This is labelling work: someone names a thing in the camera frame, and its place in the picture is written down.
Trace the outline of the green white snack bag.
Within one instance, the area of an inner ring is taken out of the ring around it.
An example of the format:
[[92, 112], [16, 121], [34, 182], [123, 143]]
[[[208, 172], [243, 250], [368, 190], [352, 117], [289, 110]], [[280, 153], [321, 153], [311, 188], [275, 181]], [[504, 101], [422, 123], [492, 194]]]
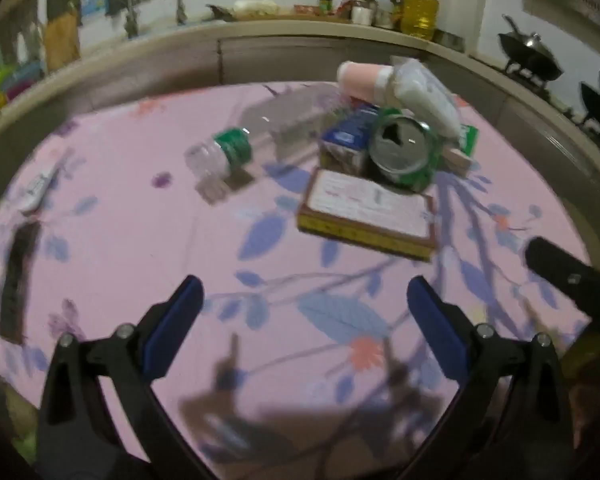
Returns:
[[473, 159], [479, 139], [479, 130], [473, 125], [462, 125], [455, 147], [466, 157]]

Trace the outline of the green soda can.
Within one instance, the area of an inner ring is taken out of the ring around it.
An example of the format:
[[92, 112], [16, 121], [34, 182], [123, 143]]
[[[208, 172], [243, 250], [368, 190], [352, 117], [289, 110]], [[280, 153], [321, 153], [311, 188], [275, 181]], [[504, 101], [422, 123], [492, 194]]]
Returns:
[[381, 108], [368, 141], [370, 160], [397, 188], [428, 188], [441, 154], [441, 141], [426, 122], [396, 108]]

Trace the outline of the yellow red box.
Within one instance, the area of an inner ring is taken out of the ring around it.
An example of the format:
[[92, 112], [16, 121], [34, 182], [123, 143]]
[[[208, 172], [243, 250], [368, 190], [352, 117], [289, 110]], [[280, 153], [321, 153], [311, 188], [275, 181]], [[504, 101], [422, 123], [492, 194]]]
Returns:
[[301, 231], [416, 260], [438, 248], [434, 201], [374, 181], [319, 169], [298, 209]]

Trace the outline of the white tube package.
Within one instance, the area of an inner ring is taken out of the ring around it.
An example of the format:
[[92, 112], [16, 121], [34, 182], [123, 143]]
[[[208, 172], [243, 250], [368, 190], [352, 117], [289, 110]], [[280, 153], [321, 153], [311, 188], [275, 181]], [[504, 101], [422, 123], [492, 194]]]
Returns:
[[393, 66], [390, 89], [401, 108], [410, 110], [439, 136], [452, 141], [460, 138], [462, 122], [454, 96], [419, 60], [408, 58]]

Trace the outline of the blue carton box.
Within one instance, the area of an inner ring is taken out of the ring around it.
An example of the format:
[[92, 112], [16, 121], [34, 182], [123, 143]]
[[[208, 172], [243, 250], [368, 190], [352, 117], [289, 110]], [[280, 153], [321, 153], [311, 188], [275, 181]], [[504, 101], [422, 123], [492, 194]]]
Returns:
[[368, 144], [379, 108], [361, 105], [327, 130], [320, 139], [320, 165], [324, 169], [362, 177], [368, 163]]

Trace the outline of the pink paper cup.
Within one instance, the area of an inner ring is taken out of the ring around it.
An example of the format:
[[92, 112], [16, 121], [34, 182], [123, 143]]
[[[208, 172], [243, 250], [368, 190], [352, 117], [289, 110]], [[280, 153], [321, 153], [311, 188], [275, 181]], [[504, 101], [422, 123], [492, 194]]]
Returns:
[[343, 62], [339, 65], [336, 81], [340, 91], [351, 98], [382, 105], [393, 68], [390, 65]]

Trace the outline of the clear plastic bottle green label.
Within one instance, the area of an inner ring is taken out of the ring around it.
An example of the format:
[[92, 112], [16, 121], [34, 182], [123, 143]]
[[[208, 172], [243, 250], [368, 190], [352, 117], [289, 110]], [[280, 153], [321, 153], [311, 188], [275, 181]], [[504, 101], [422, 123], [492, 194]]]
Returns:
[[199, 182], [224, 180], [252, 161], [249, 131], [230, 128], [185, 152], [185, 162]]

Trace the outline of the black remote control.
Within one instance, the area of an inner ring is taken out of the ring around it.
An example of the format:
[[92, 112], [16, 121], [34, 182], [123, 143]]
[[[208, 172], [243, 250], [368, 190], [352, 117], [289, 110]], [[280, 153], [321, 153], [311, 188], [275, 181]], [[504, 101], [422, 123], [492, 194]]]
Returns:
[[38, 221], [20, 224], [6, 260], [0, 293], [0, 337], [17, 346], [24, 344], [24, 311], [28, 300], [30, 266], [40, 229]]

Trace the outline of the pink floral tablecloth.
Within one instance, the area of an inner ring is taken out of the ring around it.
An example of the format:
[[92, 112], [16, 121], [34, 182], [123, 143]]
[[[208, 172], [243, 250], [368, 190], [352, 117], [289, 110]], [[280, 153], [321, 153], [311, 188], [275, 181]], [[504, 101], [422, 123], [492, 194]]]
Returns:
[[[438, 251], [416, 262], [302, 233], [296, 212], [314, 161], [262, 176], [224, 202], [197, 193], [186, 150], [284, 84], [244, 84], [143, 100], [72, 118], [28, 157], [0, 201], [0, 293], [20, 224], [41, 223], [24, 344], [0, 337], [0, 376], [41, 399], [55, 342], [109, 336], [189, 274], [206, 304], [155, 393], [227, 479], [344, 479], [406, 460], [454, 396], [407, 309], [424, 276], [472, 322], [506, 337], [547, 330], [559, 348], [584, 329], [572, 302], [524, 265], [546, 237], [584, 246], [540, 175], [472, 107], [479, 130], [466, 178], [430, 188]], [[42, 206], [24, 190], [64, 161]]]

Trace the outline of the wok with lid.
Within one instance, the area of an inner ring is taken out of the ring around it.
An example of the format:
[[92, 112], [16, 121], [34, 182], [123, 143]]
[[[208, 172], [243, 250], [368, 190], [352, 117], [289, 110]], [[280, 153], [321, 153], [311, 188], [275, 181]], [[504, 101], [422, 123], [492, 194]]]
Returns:
[[532, 77], [538, 78], [543, 84], [562, 76], [564, 71], [537, 32], [524, 34], [511, 16], [503, 14], [502, 18], [510, 27], [510, 32], [498, 35], [501, 49], [507, 56], [505, 70], [517, 65], [520, 70], [528, 70]]

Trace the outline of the large cooking oil bottle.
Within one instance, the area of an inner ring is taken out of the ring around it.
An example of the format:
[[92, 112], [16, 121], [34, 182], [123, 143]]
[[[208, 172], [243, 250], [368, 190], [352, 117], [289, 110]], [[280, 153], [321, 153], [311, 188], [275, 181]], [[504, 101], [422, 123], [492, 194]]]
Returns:
[[431, 41], [437, 28], [439, 6], [439, 0], [403, 0], [401, 32]]

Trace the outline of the wooden cutting board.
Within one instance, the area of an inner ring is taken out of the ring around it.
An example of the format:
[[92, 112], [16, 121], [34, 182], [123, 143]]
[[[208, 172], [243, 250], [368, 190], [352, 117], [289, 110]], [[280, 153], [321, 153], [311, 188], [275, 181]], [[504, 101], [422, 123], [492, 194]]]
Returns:
[[80, 58], [78, 14], [65, 12], [44, 28], [45, 63], [49, 73], [76, 62]]

